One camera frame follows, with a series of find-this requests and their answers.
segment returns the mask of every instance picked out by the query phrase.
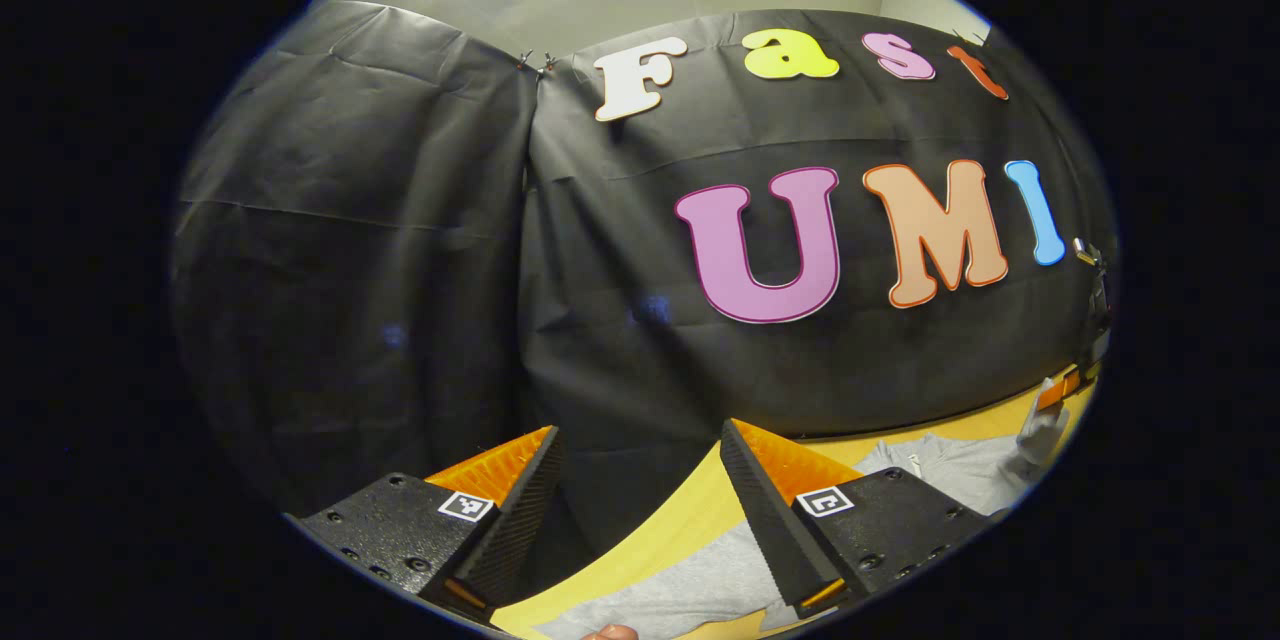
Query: yellow table surface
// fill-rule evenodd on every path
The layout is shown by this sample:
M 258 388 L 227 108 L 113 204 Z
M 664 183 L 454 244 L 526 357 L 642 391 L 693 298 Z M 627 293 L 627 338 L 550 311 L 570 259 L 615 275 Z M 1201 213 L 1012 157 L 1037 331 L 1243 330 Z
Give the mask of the yellow table surface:
M 1060 381 L 1071 367 L 1065 367 L 1053 381 Z M 1089 402 L 1094 385 L 1088 385 L 1064 403 L 1070 411 L 1064 440 L 1075 430 L 1079 417 Z M 1004 435 L 1016 435 L 1030 408 L 1039 387 L 991 407 L 938 422 L 924 422 L 896 431 L 851 435 L 838 439 L 800 440 L 808 448 L 836 458 L 847 466 L 858 465 L 877 443 L 887 444 L 918 440 L 932 433 L 952 440 L 983 440 Z M 530 640 L 550 640 L 534 626 L 550 622 L 566 611 L 604 595 L 611 595 L 646 580 L 707 547 L 746 520 L 742 506 L 719 460 L 719 443 L 707 453 L 703 462 L 690 472 L 689 479 L 666 503 L 631 535 L 612 550 L 577 573 L 526 600 L 498 608 L 490 622 L 497 627 Z M 682 640 L 742 640 L 768 637 L 796 627 L 790 625 L 762 634 L 764 609 L 728 621 L 709 622 L 682 636 Z

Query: letter cutout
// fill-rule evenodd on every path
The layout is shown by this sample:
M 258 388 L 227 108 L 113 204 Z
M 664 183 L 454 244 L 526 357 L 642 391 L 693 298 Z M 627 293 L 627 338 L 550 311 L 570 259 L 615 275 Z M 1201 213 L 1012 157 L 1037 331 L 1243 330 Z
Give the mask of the letter cutout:
M 805 166 L 769 180 L 769 192 L 791 206 L 800 274 L 786 285 L 763 285 L 751 276 L 741 211 L 751 202 L 744 186 L 714 186 L 685 195 L 676 216 L 689 224 L 698 279 L 712 307 L 742 323 L 790 323 L 827 305 L 840 282 L 840 250 L 831 215 L 836 170 Z
M 1048 200 L 1039 184 L 1039 169 L 1034 163 L 1015 160 L 1005 163 L 1005 175 L 1023 193 L 1023 202 L 1032 216 L 1032 229 L 1036 230 L 1036 261 L 1041 265 L 1053 265 L 1066 253 L 1066 243 L 1057 234 L 1053 214 L 1048 210 Z
M 777 45 L 771 46 L 774 40 Z M 800 29 L 756 29 L 742 38 L 742 47 L 751 49 L 744 60 L 746 69 L 760 78 L 831 78 L 840 70 L 840 63 L 822 52 L 818 40 Z
M 890 70 L 890 74 L 902 81 L 932 81 L 937 70 L 929 65 L 928 60 L 911 52 L 911 44 L 887 33 L 863 35 L 863 47 L 876 52 L 879 67 Z
M 969 268 L 964 276 L 970 285 L 988 285 L 1009 274 L 1009 261 L 1000 252 L 996 221 L 987 202 L 984 178 L 986 172 L 973 160 L 947 165 L 947 207 L 942 210 L 909 166 L 873 166 L 863 175 L 863 186 L 884 204 L 893 232 L 897 284 L 888 292 L 893 307 L 915 307 L 938 294 L 937 280 L 924 270 L 924 252 L 933 259 L 948 291 L 960 287 L 965 248 Z
M 595 67 L 604 70 L 604 104 L 595 110 L 595 119 L 617 120 L 618 116 L 635 115 L 657 108 L 657 104 L 662 102 L 662 96 L 644 90 L 644 81 L 669 83 L 672 67 L 671 58 L 667 56 L 685 55 L 685 52 L 689 52 L 689 44 L 685 44 L 685 40 L 660 38 L 595 60 Z M 641 58 L 650 55 L 658 58 L 640 63 Z
M 965 52 L 964 49 L 959 46 L 947 47 L 947 55 L 963 61 L 964 67 L 968 67 L 969 74 L 978 81 L 978 84 L 987 88 L 988 93 L 992 93 L 997 99 L 1005 99 L 1005 101 L 1009 99 L 1009 93 L 1005 92 L 1005 88 L 1001 88 L 1000 84 L 996 84 L 995 81 L 991 79 L 991 76 L 987 76 L 987 65 L 983 65 L 978 58 L 969 55 L 969 52 Z

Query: pink letter u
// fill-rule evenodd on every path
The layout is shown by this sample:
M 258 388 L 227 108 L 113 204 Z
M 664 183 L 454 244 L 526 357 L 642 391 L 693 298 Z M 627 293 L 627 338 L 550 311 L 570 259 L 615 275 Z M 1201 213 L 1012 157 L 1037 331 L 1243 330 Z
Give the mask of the pink letter u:
M 763 285 L 746 260 L 742 209 L 751 204 L 744 186 L 714 186 L 685 195 L 676 215 L 689 224 L 703 293 L 712 307 L 742 323 L 790 323 L 817 312 L 836 294 L 840 251 L 831 216 L 836 170 L 805 166 L 769 180 L 769 192 L 791 206 L 800 243 L 800 275 L 786 285 Z

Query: yellow letter a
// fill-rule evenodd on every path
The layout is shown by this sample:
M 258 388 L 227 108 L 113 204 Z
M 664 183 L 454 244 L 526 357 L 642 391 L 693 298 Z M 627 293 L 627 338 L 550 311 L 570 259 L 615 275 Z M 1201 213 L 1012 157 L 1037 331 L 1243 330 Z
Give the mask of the yellow letter a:
M 840 63 L 822 52 L 818 40 L 800 29 L 759 29 L 742 38 L 742 47 L 751 49 L 746 69 L 760 78 L 831 78 L 840 70 Z

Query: gray cloth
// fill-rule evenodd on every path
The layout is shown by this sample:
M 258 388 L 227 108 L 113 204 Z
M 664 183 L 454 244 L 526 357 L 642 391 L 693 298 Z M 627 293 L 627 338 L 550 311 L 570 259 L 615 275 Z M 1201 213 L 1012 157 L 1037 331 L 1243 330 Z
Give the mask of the gray cloth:
M 1041 390 L 1051 385 L 1046 380 Z M 928 434 L 892 445 L 882 440 L 854 470 L 869 475 L 901 467 L 983 515 L 1012 507 L 1043 475 L 1069 417 L 1065 408 L 1037 412 L 1038 399 L 1018 435 L 948 440 Z M 552 640 L 581 640 L 614 623 L 635 628 L 640 640 L 671 640 L 704 622 L 737 620 L 760 608 L 760 632 L 797 621 L 744 521 L 649 580 L 582 603 L 536 630 Z

